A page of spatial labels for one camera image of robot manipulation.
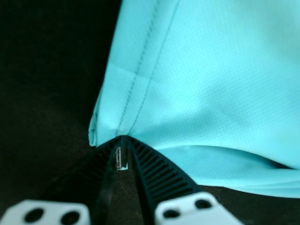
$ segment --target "turquoise fabric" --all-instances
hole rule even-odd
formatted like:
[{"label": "turquoise fabric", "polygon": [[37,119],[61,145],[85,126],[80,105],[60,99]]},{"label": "turquoise fabric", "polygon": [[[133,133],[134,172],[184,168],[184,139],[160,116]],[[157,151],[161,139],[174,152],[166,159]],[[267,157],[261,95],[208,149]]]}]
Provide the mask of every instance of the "turquoise fabric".
[{"label": "turquoise fabric", "polygon": [[124,0],[90,144],[130,135],[199,185],[299,198],[299,40],[298,0]]}]

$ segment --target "ribbed rubber surface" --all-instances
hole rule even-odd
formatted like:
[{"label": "ribbed rubber surface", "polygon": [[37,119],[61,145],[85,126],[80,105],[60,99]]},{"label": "ribbed rubber surface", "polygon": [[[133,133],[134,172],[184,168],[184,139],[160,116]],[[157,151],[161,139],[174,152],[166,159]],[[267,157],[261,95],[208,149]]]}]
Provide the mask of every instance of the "ribbed rubber surface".
[{"label": "ribbed rubber surface", "polygon": [[201,191],[200,186],[178,166],[150,146],[129,138],[132,168],[139,193],[145,224],[153,224],[157,205],[169,199]]},{"label": "ribbed rubber surface", "polygon": [[115,149],[120,138],[112,139],[59,177],[40,198],[46,201],[83,203],[90,210],[92,224],[106,221],[116,171]]},{"label": "ribbed rubber surface", "polygon": [[154,224],[154,211],[160,202],[201,191],[190,177],[162,154],[137,139],[119,136],[97,147],[60,176],[39,199],[83,203],[90,210],[93,225],[105,224],[117,169],[116,152],[120,148],[122,157],[125,156],[129,169],[134,172],[146,225]]}]

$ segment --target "stitching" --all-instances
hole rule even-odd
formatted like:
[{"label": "stitching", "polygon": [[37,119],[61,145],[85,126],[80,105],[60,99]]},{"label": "stitching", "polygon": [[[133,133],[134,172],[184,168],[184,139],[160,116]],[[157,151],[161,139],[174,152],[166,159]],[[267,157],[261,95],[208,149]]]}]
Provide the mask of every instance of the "stitching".
[{"label": "stitching", "polygon": [[142,100],[142,104],[141,104],[141,106],[140,106],[140,108],[139,108],[139,110],[138,110],[138,113],[137,113],[137,116],[136,116],[136,118],[135,118],[135,121],[134,121],[134,123],[132,124],[131,128],[129,129],[127,135],[130,134],[132,128],[135,126],[135,124],[136,124],[136,122],[137,122],[137,120],[138,120],[138,118],[139,118],[139,115],[140,115],[140,113],[141,113],[141,110],[142,110],[142,108],[143,108],[143,106],[144,106],[144,103],[145,103],[145,100],[146,100],[146,97],[147,97],[147,94],[148,94],[148,90],[149,90],[149,87],[150,87],[152,78],[153,78],[154,73],[155,73],[155,71],[156,71],[156,68],[157,68],[157,66],[158,66],[158,61],[159,61],[159,59],[160,59],[160,55],[161,55],[162,50],[163,50],[164,45],[165,45],[165,41],[166,41],[167,36],[168,36],[168,34],[169,34],[170,27],[171,27],[171,25],[172,25],[172,23],[173,23],[173,20],[174,20],[174,17],[175,17],[175,14],[176,14],[176,11],[177,11],[179,2],[180,2],[180,0],[178,0],[177,3],[176,3],[175,9],[174,9],[173,14],[172,14],[172,17],[171,17],[171,21],[170,21],[170,23],[169,23],[169,25],[168,25],[168,28],[167,28],[167,31],[166,31],[166,33],[165,33],[165,37],[164,37],[163,43],[162,43],[162,45],[161,45],[161,47],[160,47],[160,49],[159,49],[158,56],[157,56],[157,59],[156,59],[156,62],[155,62],[155,66],[154,66],[154,68],[153,68],[151,77],[150,77],[150,79],[149,79],[149,81],[148,81],[147,88],[146,88],[146,92],[145,92],[144,98],[143,98],[143,100]]},{"label": "stitching", "polygon": [[121,116],[121,120],[120,120],[120,123],[118,125],[118,128],[116,130],[116,137],[118,136],[118,131],[121,127],[121,124],[124,120],[124,116],[125,116],[125,113],[126,113],[126,110],[128,108],[128,103],[130,101],[130,97],[131,97],[131,94],[132,94],[132,90],[135,86],[135,82],[136,82],[136,78],[137,78],[137,75],[138,73],[140,72],[140,68],[141,68],[141,65],[142,65],[142,62],[144,60],[144,55],[145,55],[145,52],[146,52],[146,49],[148,47],[148,44],[149,44],[149,38],[150,38],[150,34],[152,32],[152,29],[153,29],[153,24],[154,24],[154,21],[156,19],[156,16],[157,16],[157,12],[158,12],[158,5],[159,5],[159,0],[156,1],[155,3],[155,7],[154,7],[154,11],[152,13],[152,19],[151,19],[151,22],[150,22],[150,26],[148,28],[148,31],[147,31],[147,37],[145,39],[145,42],[144,42],[144,45],[143,45],[143,48],[142,48],[142,53],[141,53],[141,56],[140,56],[140,59],[139,59],[139,62],[137,64],[137,67],[136,67],[136,70],[135,70],[135,76],[132,80],[132,83],[131,83],[131,86],[130,86],[130,89],[129,89],[129,93],[128,93],[128,97],[127,97],[127,100],[126,100],[126,103],[125,103],[125,107],[124,107],[124,111],[123,111],[123,114]]}]

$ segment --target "screw hole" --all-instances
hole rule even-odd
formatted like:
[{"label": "screw hole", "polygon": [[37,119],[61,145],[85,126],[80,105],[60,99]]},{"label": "screw hole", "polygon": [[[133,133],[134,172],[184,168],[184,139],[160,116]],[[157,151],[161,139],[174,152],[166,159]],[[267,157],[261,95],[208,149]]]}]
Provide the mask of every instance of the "screw hole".
[{"label": "screw hole", "polygon": [[27,223],[34,223],[38,221],[44,213],[44,210],[41,208],[37,208],[28,212],[24,218]]},{"label": "screw hole", "polygon": [[178,216],[180,216],[180,213],[174,210],[167,210],[164,212],[165,218],[176,218]]},{"label": "screw hole", "polygon": [[211,207],[211,204],[206,200],[197,200],[195,205],[198,209],[207,209]]},{"label": "screw hole", "polygon": [[63,215],[61,218],[61,223],[63,225],[72,225],[79,220],[79,213],[75,211],[71,211]]}]

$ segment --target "dark carpet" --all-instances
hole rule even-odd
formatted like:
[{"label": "dark carpet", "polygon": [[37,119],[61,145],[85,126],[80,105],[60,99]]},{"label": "dark carpet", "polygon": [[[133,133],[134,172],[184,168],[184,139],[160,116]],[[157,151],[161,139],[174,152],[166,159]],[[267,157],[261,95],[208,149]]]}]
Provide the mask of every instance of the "dark carpet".
[{"label": "dark carpet", "polygon": [[[91,151],[87,130],[119,4],[0,1],[0,216]],[[299,199],[205,189],[245,224],[300,224]],[[109,215],[111,225],[143,224],[128,172],[117,173]]]}]

